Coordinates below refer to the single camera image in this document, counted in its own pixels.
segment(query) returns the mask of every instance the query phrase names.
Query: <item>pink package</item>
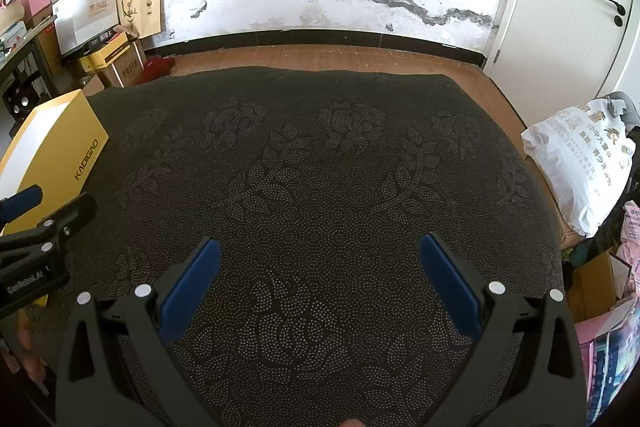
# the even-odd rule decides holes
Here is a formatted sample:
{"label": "pink package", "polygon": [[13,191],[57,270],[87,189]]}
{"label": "pink package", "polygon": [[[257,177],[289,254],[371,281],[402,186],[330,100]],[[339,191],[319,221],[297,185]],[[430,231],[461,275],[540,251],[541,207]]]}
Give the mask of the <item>pink package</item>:
{"label": "pink package", "polygon": [[621,245],[618,257],[631,265],[636,280],[636,293],[640,295],[640,207],[635,201],[625,203],[625,220],[620,231]]}

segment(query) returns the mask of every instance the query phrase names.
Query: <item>peeling paint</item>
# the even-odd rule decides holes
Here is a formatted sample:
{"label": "peeling paint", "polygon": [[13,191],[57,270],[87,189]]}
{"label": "peeling paint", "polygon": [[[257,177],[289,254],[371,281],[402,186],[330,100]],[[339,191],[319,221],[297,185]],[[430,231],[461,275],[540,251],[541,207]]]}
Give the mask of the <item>peeling paint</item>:
{"label": "peeling paint", "polygon": [[300,25],[303,28],[340,28],[341,24],[333,21],[322,9],[321,0],[306,0],[300,14]]}
{"label": "peeling paint", "polygon": [[450,8],[443,15],[429,15],[427,9],[419,6],[413,0],[369,0],[378,4],[384,4],[390,8],[403,8],[414,15],[420,17],[422,22],[427,26],[444,26],[449,23],[451,19],[457,19],[459,21],[470,21],[479,26],[490,28],[492,25],[493,17],[491,15],[484,15],[476,13],[472,10]]}
{"label": "peeling paint", "polygon": [[200,14],[204,12],[204,10],[206,9],[207,9],[207,1],[203,0],[203,3],[199,8],[192,8],[192,10],[194,10],[194,13],[191,15],[191,18],[197,19],[200,16]]}
{"label": "peeling paint", "polygon": [[172,28],[167,28],[163,32],[154,35],[154,37],[157,37],[163,41],[167,41],[169,39],[173,39],[174,35],[175,35],[175,30]]}

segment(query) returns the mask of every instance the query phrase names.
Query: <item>white plastic bag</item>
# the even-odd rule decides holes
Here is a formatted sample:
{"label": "white plastic bag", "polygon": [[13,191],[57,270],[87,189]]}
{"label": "white plastic bag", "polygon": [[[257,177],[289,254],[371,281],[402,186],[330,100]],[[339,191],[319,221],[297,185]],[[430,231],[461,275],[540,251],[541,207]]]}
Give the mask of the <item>white plastic bag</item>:
{"label": "white plastic bag", "polygon": [[623,107],[607,100],[569,107],[522,133],[575,232],[593,237],[625,188],[636,145],[625,136]]}
{"label": "white plastic bag", "polygon": [[640,208],[634,200],[625,203],[625,220],[616,255],[631,265],[636,293],[640,295]]}

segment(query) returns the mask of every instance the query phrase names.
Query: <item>floral pattern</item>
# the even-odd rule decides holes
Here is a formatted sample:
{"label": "floral pattern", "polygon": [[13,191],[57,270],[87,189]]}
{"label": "floral pattern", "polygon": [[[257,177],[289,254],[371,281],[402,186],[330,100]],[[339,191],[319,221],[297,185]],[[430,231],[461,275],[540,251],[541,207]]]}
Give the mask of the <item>floral pattern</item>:
{"label": "floral pattern", "polygon": [[201,330],[196,336],[198,348],[193,350],[193,354],[183,347],[182,340],[172,343],[171,350],[196,385],[204,390],[207,402],[222,409],[224,425],[240,427],[240,412],[230,397],[230,382],[227,378],[234,355],[233,353],[212,354],[212,335],[212,328]]}
{"label": "floral pattern", "polygon": [[207,113],[204,119],[203,149],[231,149],[238,140],[246,138],[264,121],[268,109],[255,102],[229,100],[219,109]]}
{"label": "floral pattern", "polygon": [[144,250],[134,251],[128,245],[119,254],[111,279],[110,298],[128,295],[135,286],[148,282],[150,264]]}
{"label": "floral pattern", "polygon": [[281,133],[271,133],[271,146],[264,148],[248,172],[241,172],[228,186],[228,197],[218,205],[227,214],[242,219],[245,211],[269,214],[267,201],[291,201],[287,184],[300,175],[292,165],[307,155],[308,137],[298,137],[298,130],[287,123]]}
{"label": "floral pattern", "polygon": [[340,153],[363,152],[384,130],[385,113],[360,102],[335,102],[320,110],[318,122],[327,133],[327,146]]}
{"label": "floral pattern", "polygon": [[497,206],[503,206],[513,215],[519,215],[519,209],[527,208],[529,192],[523,186],[527,181],[525,166],[513,147],[504,142],[498,143],[500,150],[500,171],[496,184]]}
{"label": "floral pattern", "polygon": [[255,282],[251,295],[252,311],[239,331],[238,354],[261,360],[261,379],[319,383],[350,365],[337,316],[299,279],[283,282],[270,274]]}
{"label": "floral pattern", "polygon": [[414,425],[432,403],[429,383],[422,376],[422,355],[409,356],[403,336],[388,348],[382,365],[369,365],[362,370],[366,387],[363,393],[376,409],[386,412],[372,418],[367,425]]}
{"label": "floral pattern", "polygon": [[463,113],[439,111],[431,117],[436,133],[449,145],[449,150],[459,154],[460,159],[474,159],[482,146],[482,131],[475,118]]}
{"label": "floral pattern", "polygon": [[120,147],[138,147],[160,129],[168,116],[169,111],[163,107],[144,111],[124,128],[125,135],[120,142]]}
{"label": "floral pattern", "polygon": [[436,142],[423,141],[414,127],[399,140],[402,151],[398,168],[386,177],[380,187],[384,201],[371,212],[386,212],[394,221],[408,225],[410,214],[426,214],[431,204],[442,202],[431,185],[436,182],[434,169],[440,158],[433,154]]}
{"label": "floral pattern", "polygon": [[169,164],[182,155],[182,149],[188,140],[184,136],[182,124],[171,135],[163,136],[160,147],[153,152],[151,158],[131,172],[123,181],[122,188],[116,191],[120,206],[126,208],[127,201],[142,203],[144,192],[158,194],[158,180],[167,179],[171,175]]}

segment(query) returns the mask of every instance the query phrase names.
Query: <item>desk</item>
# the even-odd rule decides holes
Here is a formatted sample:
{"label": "desk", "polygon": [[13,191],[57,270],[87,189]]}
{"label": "desk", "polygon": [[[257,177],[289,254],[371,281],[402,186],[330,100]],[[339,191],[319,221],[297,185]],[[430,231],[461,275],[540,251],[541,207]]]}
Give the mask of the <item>desk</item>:
{"label": "desk", "polygon": [[4,84],[4,81],[10,74],[14,73],[18,64],[32,53],[35,58],[38,73],[40,73],[40,76],[42,77],[44,87],[49,92],[49,96],[51,98],[55,98],[60,95],[56,86],[53,84],[53,75],[49,69],[49,64],[47,63],[47,59],[44,56],[42,48],[40,47],[40,42],[36,38],[40,32],[47,28],[47,26],[56,20],[57,17],[57,15],[51,15],[44,19],[35,28],[29,30],[12,52],[0,60],[0,86]]}

